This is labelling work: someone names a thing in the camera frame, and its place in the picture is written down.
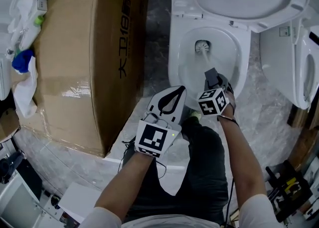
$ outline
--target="blue cloth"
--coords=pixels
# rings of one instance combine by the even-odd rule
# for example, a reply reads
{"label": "blue cloth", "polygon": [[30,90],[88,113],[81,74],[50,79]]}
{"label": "blue cloth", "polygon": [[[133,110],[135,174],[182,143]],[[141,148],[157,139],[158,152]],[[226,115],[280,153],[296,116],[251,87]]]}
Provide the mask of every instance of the blue cloth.
{"label": "blue cloth", "polygon": [[27,73],[29,62],[33,56],[33,51],[30,49],[23,50],[13,59],[12,67],[14,67],[20,73]]}

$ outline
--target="person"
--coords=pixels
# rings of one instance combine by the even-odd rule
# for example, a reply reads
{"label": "person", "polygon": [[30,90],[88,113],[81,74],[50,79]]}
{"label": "person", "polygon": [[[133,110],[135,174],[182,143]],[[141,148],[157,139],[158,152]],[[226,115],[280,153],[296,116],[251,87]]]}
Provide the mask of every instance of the person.
{"label": "person", "polygon": [[[234,118],[234,96],[219,121],[226,136],[239,207],[240,228],[279,228],[266,195],[261,167]],[[218,228],[228,202],[224,148],[219,135],[192,113],[182,124],[190,161],[175,196],[160,186],[156,161],[131,144],[123,168],[80,228]]]}

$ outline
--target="floor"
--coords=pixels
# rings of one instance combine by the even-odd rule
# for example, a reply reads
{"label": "floor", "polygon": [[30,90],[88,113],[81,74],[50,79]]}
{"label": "floor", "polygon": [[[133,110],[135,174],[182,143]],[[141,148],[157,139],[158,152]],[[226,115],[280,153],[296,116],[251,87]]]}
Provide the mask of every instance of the floor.
{"label": "floor", "polygon": [[[129,140],[135,136],[138,121],[151,96],[169,87],[167,75],[169,28],[170,0],[149,0],[144,97],[136,106],[111,153],[105,159],[68,149],[49,139],[37,138],[26,129],[22,129],[14,136],[16,143],[27,154],[29,162],[42,178],[43,186],[47,190],[62,195],[72,182],[102,190],[118,172],[125,150],[122,140]],[[267,165],[285,160],[300,132],[286,124],[291,103],[270,86],[263,75],[258,34],[252,35],[248,75],[245,87],[236,102],[238,123],[263,170]],[[221,127],[215,118],[203,118],[201,123],[220,133],[225,147],[226,176],[230,188],[232,174],[228,148]],[[188,161],[187,141],[178,138],[161,160],[167,166],[167,172],[160,182],[167,192],[171,194],[177,192]],[[163,174],[164,169],[159,168],[159,176]],[[231,209],[235,207],[236,201],[233,200]]]}

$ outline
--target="white bottle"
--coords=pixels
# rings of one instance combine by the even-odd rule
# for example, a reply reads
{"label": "white bottle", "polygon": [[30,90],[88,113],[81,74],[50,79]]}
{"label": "white bottle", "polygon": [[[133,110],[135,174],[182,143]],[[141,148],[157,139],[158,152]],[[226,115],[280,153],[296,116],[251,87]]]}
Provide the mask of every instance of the white bottle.
{"label": "white bottle", "polygon": [[24,33],[19,44],[20,51],[28,49],[32,45],[38,34],[41,32],[41,24],[43,21],[43,16],[39,15],[33,23],[29,24],[26,29],[24,29]]}

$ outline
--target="hand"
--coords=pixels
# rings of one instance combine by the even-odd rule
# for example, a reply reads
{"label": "hand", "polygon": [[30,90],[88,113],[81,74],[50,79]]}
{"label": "hand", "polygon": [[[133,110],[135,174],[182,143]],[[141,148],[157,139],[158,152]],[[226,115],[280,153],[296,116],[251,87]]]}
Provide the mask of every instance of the hand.
{"label": "hand", "polygon": [[[229,99],[230,102],[235,103],[235,97],[230,91],[226,91],[225,96]],[[230,104],[228,104],[224,109],[222,115],[229,118],[234,118],[234,112],[234,108]]]}

